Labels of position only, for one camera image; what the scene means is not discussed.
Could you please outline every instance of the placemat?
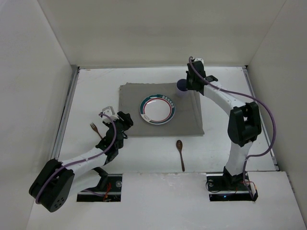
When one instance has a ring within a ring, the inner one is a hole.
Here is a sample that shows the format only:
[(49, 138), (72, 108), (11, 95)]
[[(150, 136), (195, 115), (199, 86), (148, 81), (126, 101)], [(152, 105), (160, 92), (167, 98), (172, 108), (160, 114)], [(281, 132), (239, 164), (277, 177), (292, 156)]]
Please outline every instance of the placemat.
[[(175, 115), (167, 123), (153, 125), (140, 115), (141, 102), (148, 96), (162, 94), (175, 104)], [(152, 136), (202, 136), (201, 101), (198, 92), (180, 98), (176, 95), (176, 83), (141, 84), (127, 83), (119, 89), (119, 111), (130, 113), (134, 125), (126, 131), (130, 137)]]

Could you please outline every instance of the spoon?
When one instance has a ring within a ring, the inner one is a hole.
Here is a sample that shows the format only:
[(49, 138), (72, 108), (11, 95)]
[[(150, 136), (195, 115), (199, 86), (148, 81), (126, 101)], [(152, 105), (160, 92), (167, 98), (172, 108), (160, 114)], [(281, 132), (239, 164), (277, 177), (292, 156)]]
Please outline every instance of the spoon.
[(183, 163), (183, 158), (182, 158), (182, 153), (181, 153), (181, 151), (182, 151), (182, 141), (181, 141), (181, 140), (178, 140), (178, 141), (176, 142), (176, 147), (177, 147), (177, 149), (178, 149), (178, 151), (179, 151), (179, 153), (180, 153), (181, 167), (182, 167), (182, 171), (184, 172), (184, 171), (185, 171), (185, 168), (184, 168), (184, 163)]

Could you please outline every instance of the plate center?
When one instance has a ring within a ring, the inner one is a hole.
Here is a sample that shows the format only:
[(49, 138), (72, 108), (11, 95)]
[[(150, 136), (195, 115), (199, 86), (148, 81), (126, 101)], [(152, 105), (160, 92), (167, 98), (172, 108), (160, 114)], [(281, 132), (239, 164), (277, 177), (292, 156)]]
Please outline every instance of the plate center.
[(144, 112), (152, 121), (163, 121), (171, 114), (171, 106), (162, 98), (154, 98), (149, 100)]

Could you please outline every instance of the white plate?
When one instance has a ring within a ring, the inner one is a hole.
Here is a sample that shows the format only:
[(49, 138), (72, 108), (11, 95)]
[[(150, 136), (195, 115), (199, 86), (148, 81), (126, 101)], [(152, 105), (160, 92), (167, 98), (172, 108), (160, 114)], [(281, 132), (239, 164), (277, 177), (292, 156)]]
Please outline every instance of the white plate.
[(161, 125), (169, 122), (175, 114), (175, 105), (164, 95), (146, 97), (140, 105), (140, 114), (148, 123)]

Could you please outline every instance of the plate rim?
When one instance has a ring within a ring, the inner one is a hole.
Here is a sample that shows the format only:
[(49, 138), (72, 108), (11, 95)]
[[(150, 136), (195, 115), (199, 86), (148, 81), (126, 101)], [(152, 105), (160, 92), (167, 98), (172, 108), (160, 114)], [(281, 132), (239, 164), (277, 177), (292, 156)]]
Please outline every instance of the plate rim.
[[(171, 111), (170, 111), (170, 115), (163, 121), (153, 121), (151, 120), (146, 114), (145, 114), (145, 111), (144, 111), (144, 107), (145, 105), (148, 103), (149, 100), (151, 99), (154, 99), (154, 98), (159, 98), (159, 99), (162, 99), (162, 100), (165, 100), (170, 108), (171, 108)], [(175, 107), (175, 104), (173, 102), (172, 99), (170, 99), (169, 97), (163, 95), (163, 94), (152, 94), (152, 95), (149, 95), (148, 97), (144, 98), (140, 104), (140, 114), (141, 114), (141, 117), (148, 123), (150, 124), (153, 124), (153, 125), (162, 125), (162, 124), (165, 124), (167, 122), (169, 122), (175, 115), (175, 110), (176, 110), (176, 107)]]

